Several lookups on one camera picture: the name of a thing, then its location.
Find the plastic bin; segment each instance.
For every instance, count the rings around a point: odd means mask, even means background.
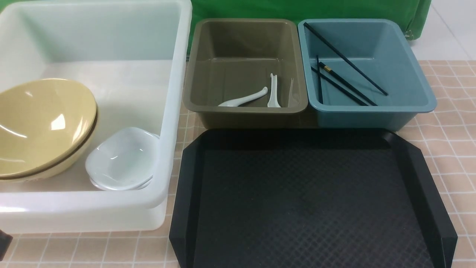
[[[68,170],[0,185],[3,231],[152,230],[163,223],[190,20],[189,0],[30,1],[0,14],[0,91],[35,79],[73,79],[91,89],[100,112],[91,145]],[[152,181],[141,190],[100,191],[89,181],[86,157],[129,126],[160,135]]]
[[[195,28],[183,102],[206,128],[286,127],[307,104],[295,24],[274,19],[209,19]],[[278,76],[281,108],[268,108],[270,74]],[[240,107],[218,107],[268,87]]]
[[[383,95],[304,27],[307,22],[389,95]],[[298,25],[309,103],[318,125],[326,128],[381,127],[397,131],[417,113],[436,108],[436,98],[400,28],[377,19],[305,20]],[[316,54],[319,60],[378,106],[360,106],[324,79],[323,103],[317,98]],[[321,73],[337,82],[326,71]]]

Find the beige bowl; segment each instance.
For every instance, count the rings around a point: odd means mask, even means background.
[[[0,93],[0,178],[35,174],[70,155],[96,112],[93,94],[76,81],[37,80]]]
[[[99,120],[99,114],[97,114],[95,120],[93,121],[93,126],[91,128],[91,131],[88,133],[83,143],[80,144],[79,147],[75,151],[71,152],[68,156],[66,156],[64,159],[62,159],[58,163],[55,163],[53,166],[47,167],[46,169],[40,170],[37,173],[32,175],[26,175],[23,177],[0,178],[0,183],[13,183],[13,182],[18,183],[18,182],[27,182],[27,181],[37,181],[37,180],[53,177],[54,175],[57,175],[65,171],[70,166],[72,166],[79,159],[81,155],[84,154],[86,149],[91,144],[91,141],[94,137],[94,133],[96,132],[96,129],[98,126],[98,120]]]

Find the black serving tray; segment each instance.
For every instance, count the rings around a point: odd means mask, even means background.
[[[374,130],[209,130],[183,152],[182,268],[449,268],[457,235],[421,151]]]

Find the black chopstick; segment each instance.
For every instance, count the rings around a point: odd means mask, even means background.
[[[304,23],[304,27],[308,28],[312,34],[319,38],[326,46],[328,46],[332,51],[334,51],[339,57],[341,57],[347,64],[349,64],[354,70],[361,74],[367,81],[374,85],[383,95],[388,96],[388,93],[379,87],[372,79],[370,79],[364,72],[362,72],[357,66],[355,66],[348,58],[346,58],[340,51],[338,51],[331,43],[329,43],[322,35],[320,35],[314,28],[312,28],[307,22]]]
[[[338,75],[335,71],[333,71],[329,66],[325,65],[322,62],[319,62],[319,67],[324,69],[326,72],[328,72],[332,77],[337,79],[337,81],[341,82],[344,86],[348,87],[353,93],[357,94],[357,96],[361,97],[364,99],[366,102],[370,103],[372,106],[377,106],[375,102],[367,98],[367,96],[363,95],[357,88],[355,88],[353,85],[349,84],[344,78],[342,78],[340,75]]]
[[[316,70],[314,67],[311,66],[311,70],[315,73],[319,73],[318,70]],[[355,97],[354,95],[352,95],[352,93],[350,93],[349,91],[345,90],[343,87],[339,86],[338,84],[336,84],[334,81],[330,80],[329,78],[327,78],[325,75],[322,75],[320,74],[320,77],[324,78],[324,80],[326,80],[327,82],[329,82],[331,85],[333,85],[335,88],[337,88],[340,92],[342,92],[343,94],[345,94],[347,97],[349,97],[349,99],[353,100],[354,102],[356,102],[357,104],[359,104],[360,106],[368,106],[367,103],[361,101],[360,99],[358,99],[357,97]]]
[[[316,55],[316,64],[319,63],[319,56]],[[324,104],[324,98],[322,97],[322,85],[321,85],[321,71],[319,70],[319,66],[317,67],[317,87],[319,90],[319,102]]]

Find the blue plastic tray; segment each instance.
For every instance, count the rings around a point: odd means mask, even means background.
[[[350,67],[304,27],[307,22],[351,60],[389,96]],[[436,108],[436,98],[400,28],[378,19],[305,20],[298,25],[309,103],[320,127],[402,128],[418,113]],[[321,80],[323,104],[317,98],[316,55],[378,106],[359,106]],[[329,73],[321,73],[346,88]]]

